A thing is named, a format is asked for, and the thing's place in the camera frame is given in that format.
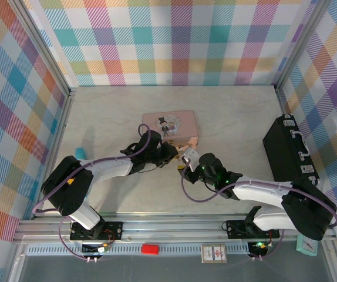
pink tin box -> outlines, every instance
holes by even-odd
[[[192,110],[145,113],[143,123],[146,123],[151,130],[161,133],[162,140],[168,141],[178,150],[186,150],[188,147],[197,148],[198,131]]]

red eraser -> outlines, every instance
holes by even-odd
[[[143,244],[143,246],[141,248],[141,252],[143,254],[158,254],[159,253],[159,246],[158,245]]]

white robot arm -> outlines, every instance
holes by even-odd
[[[97,239],[106,226],[102,217],[85,199],[93,185],[116,176],[139,172],[148,163],[163,167],[177,154],[174,146],[162,142],[161,134],[151,130],[150,140],[149,133],[146,132],[141,136],[139,143],[131,144],[127,149],[120,151],[118,156],[105,158],[106,161],[65,157],[46,179],[41,192],[61,215],[69,216],[80,224],[76,227],[80,227],[78,232],[82,232],[86,239]],[[68,182],[50,196],[49,194],[66,179],[69,179]]]
[[[147,132],[139,143],[131,144],[126,150],[120,151],[119,156],[106,162],[93,163],[91,160],[77,160],[68,156],[44,182],[41,191],[46,196],[79,169],[48,200],[61,215],[69,216],[79,223],[77,227],[85,239],[98,239],[106,228],[105,221],[85,199],[94,183],[139,172],[147,163],[163,167],[177,155],[175,147],[167,142],[162,143],[159,133],[152,130],[150,133],[149,145],[137,155],[135,153],[147,143]],[[250,179],[239,173],[228,172],[212,153],[200,157],[193,149],[187,149],[182,160],[187,164],[185,168],[179,169],[183,179],[192,183],[199,180],[211,184],[226,199],[252,200],[266,205],[254,207],[247,215],[244,224],[249,234],[272,229],[295,229],[311,239],[321,240],[335,214],[335,205],[308,179],[285,183]]]
[[[187,149],[182,160],[187,166],[179,172],[189,182],[200,180],[211,184],[226,199],[252,200],[265,205],[254,207],[245,219],[246,230],[251,234],[293,229],[321,240],[336,212],[334,203],[308,179],[282,183],[252,179],[228,172],[212,153],[200,157],[193,149]]]

small blue block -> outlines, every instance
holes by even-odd
[[[77,160],[86,160],[86,153],[83,147],[76,148],[75,158]]]

colorful checkered pattern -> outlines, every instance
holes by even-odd
[[[40,0],[80,86],[270,85],[302,2]]]
[[[323,16],[281,96],[306,138],[323,190],[337,205],[337,1]]]
[[[310,19],[311,15],[312,15],[312,12],[314,11],[317,3],[318,3],[318,0],[311,0],[311,3],[307,7],[307,10],[305,11],[305,14],[302,18],[302,21],[299,24],[299,27],[296,30],[295,35],[292,37],[292,39],[290,41],[290,44],[289,44],[289,46],[288,46],[288,48],[285,52],[285,56],[282,59],[281,63],[279,64],[278,70],[277,70],[277,72],[274,76],[273,84],[276,84],[278,82],[278,79],[281,76],[281,72],[282,72],[284,66],[286,65],[286,62],[287,62],[288,58],[291,56],[292,51],[294,50],[294,47],[296,45],[296,42],[298,41],[299,37],[301,36],[303,28],[306,25],[306,23],[308,22],[308,20]]]
[[[7,0],[0,0],[0,280],[28,219],[64,100]]]

